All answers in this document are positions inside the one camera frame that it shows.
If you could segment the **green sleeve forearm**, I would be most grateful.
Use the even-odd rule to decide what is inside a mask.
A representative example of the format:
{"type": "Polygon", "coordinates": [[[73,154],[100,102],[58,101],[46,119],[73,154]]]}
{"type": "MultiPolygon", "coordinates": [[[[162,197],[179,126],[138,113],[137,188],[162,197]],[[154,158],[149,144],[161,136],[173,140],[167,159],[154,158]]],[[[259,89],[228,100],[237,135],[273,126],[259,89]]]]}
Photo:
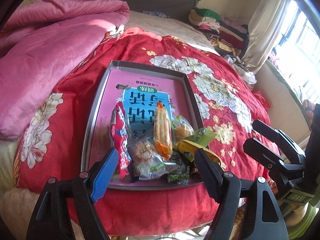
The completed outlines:
{"type": "Polygon", "coordinates": [[[306,233],[316,217],[319,208],[309,203],[303,206],[280,203],[280,210],[285,221],[289,239],[299,239],[306,233]]]}

